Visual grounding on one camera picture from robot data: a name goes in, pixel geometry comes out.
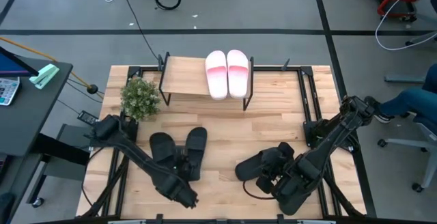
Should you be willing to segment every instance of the white slipper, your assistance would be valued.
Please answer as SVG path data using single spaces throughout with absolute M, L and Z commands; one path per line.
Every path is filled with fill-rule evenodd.
M 206 79 L 211 98 L 222 100 L 227 96 L 227 66 L 223 51 L 213 51 L 205 60 Z
M 230 50 L 226 60 L 229 93 L 232 98 L 243 99 L 247 93 L 249 61 L 246 55 L 239 50 Z

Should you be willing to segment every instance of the calculator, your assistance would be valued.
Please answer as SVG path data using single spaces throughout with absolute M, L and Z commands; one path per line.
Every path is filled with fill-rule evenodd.
M 0 105 L 11 104 L 19 87 L 20 77 L 0 78 Z

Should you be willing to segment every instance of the gray floor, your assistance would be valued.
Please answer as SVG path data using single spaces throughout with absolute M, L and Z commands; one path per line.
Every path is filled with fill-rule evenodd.
M 155 10 L 153 1 L 130 0 L 144 29 L 322 29 L 315 0 L 183 0 L 172 12 Z M 7 0 L 0 0 L 0 8 Z M 379 23 L 376 2 L 372 0 L 324 0 L 330 28 L 334 30 L 374 30 Z M 429 0 L 417 4 L 422 14 L 431 11 Z M 0 29 L 136 29 L 126 0 L 15 0 Z M 421 20 L 406 29 L 396 20 L 382 29 L 435 29 Z M 89 83 L 104 88 L 113 64 L 153 64 L 155 60 L 141 36 L 5 36 L 70 62 L 74 71 Z M 330 65 L 324 36 L 277 34 L 160 35 L 147 36 L 157 54 L 204 57 L 209 52 L 233 48 L 254 56 L 256 64 Z M 402 46 L 408 37 L 387 36 L 388 46 Z M 435 60 L 437 46 L 426 44 L 399 52 L 382 50 L 371 36 L 334 36 L 339 63 L 349 94 L 372 95 L 387 100 L 408 85 L 383 81 L 385 74 L 424 75 Z M 31 53 L 0 42 L 19 55 Z M 70 87 L 60 100 L 77 110 L 99 114 L 95 103 Z M 56 136 L 63 123 L 80 125 L 76 114 L 57 103 L 43 132 Z M 377 122 L 358 131 L 365 166 L 378 217 L 435 221 L 437 214 L 437 180 L 421 194 L 410 190 L 421 179 L 427 154 L 400 145 L 381 149 L 376 141 L 382 137 L 420 138 L 409 119 L 383 126 Z M 79 200 L 80 182 L 49 178 L 41 192 L 46 203 L 38 209 L 22 204 L 13 223 L 72 218 Z

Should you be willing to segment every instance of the potted plant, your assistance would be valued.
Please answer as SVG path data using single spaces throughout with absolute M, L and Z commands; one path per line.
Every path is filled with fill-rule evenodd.
M 136 78 L 122 88 L 122 110 L 138 122 L 157 114 L 159 103 L 158 89 L 153 82 Z

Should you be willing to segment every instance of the green object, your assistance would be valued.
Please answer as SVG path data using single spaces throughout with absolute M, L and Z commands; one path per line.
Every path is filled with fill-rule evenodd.
M 56 75 L 59 68 L 53 64 L 49 64 L 46 67 L 38 71 L 39 75 L 29 78 L 29 81 L 35 84 L 38 89 L 44 88 L 47 83 Z
M 155 83 L 141 78 L 130 80 L 122 89 L 122 108 L 126 115 L 140 121 L 157 114 L 160 98 Z

